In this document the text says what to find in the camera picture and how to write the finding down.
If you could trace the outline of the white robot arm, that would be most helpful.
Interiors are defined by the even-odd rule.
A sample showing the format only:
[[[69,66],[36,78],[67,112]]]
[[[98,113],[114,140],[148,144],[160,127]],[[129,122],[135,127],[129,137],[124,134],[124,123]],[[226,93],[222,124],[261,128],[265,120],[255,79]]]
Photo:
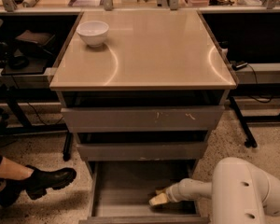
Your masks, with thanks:
[[[266,224],[280,217],[280,180],[254,164],[228,157],[219,161],[210,182],[191,178],[156,192],[149,204],[212,200],[212,224]]]

